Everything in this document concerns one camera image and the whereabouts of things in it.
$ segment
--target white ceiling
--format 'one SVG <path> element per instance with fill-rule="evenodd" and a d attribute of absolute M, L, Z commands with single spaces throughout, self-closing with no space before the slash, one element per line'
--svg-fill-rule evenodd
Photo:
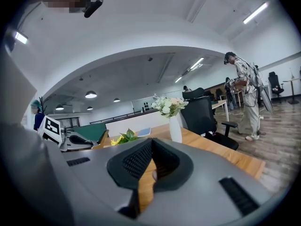
<path fill-rule="evenodd" d="M 266 1 L 270 2 L 267 11 L 259 14 L 247 25 L 243 24 L 242 21 Z M 53 59 L 73 43 L 80 43 L 80 38 L 93 33 L 108 17 L 118 14 L 173 15 L 194 24 L 205 25 L 229 42 L 235 42 L 243 39 L 245 33 L 255 29 L 256 25 L 269 15 L 274 2 L 275 0 L 104 0 L 104 4 L 89 19 L 84 18 L 82 13 L 57 13 L 41 5 L 29 15 L 22 29 L 31 38 L 30 52 L 41 62 Z M 69 96 L 78 100 L 84 99 L 88 90 L 98 93 L 114 92 L 133 85 L 155 84 L 170 56 L 173 58 L 162 76 L 162 83 L 174 83 L 179 75 L 200 57 L 205 57 L 205 65 L 194 72 L 205 70 L 216 59 L 192 53 L 133 57 L 93 69 L 82 75 L 83 81 L 75 78 L 54 94 L 61 95 L 56 98 L 63 103 L 69 100 Z M 148 62 L 148 57 L 153 57 L 153 61 Z M 36 71 L 41 70 L 47 74 L 50 69 L 39 67 Z"/>

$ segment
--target white vase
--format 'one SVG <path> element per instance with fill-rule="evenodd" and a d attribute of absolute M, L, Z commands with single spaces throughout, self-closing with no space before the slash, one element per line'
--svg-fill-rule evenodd
<path fill-rule="evenodd" d="M 172 141 L 182 143 L 181 128 L 175 116 L 169 118 L 169 131 Z"/>

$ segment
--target teal hat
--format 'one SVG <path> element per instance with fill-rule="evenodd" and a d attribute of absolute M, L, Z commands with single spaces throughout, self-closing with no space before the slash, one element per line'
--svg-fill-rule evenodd
<path fill-rule="evenodd" d="M 40 111 L 42 111 L 41 104 L 40 104 L 40 102 L 38 100 L 34 100 L 31 103 L 31 106 L 32 106 L 32 109 L 40 109 Z"/>

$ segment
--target beige pants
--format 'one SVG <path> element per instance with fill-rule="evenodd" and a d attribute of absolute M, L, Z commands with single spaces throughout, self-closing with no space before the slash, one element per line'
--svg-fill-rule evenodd
<path fill-rule="evenodd" d="M 244 96 L 244 114 L 238 125 L 239 133 L 244 133 L 246 127 L 251 126 L 251 136 L 256 137 L 259 130 L 259 108 L 256 101 L 256 91 Z"/>

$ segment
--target armrest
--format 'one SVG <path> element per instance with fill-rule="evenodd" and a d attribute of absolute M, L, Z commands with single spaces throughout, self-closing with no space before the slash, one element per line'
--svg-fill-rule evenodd
<path fill-rule="evenodd" d="M 230 121 L 224 121 L 222 124 L 226 126 L 225 136 L 228 136 L 230 127 L 236 128 L 238 126 L 237 123 Z"/>
<path fill-rule="evenodd" d="M 223 121 L 223 122 L 222 122 L 222 125 L 230 126 L 230 127 L 233 127 L 233 128 L 236 128 L 236 127 L 238 126 L 237 123 L 235 123 L 235 122 L 230 122 L 230 121 Z"/>

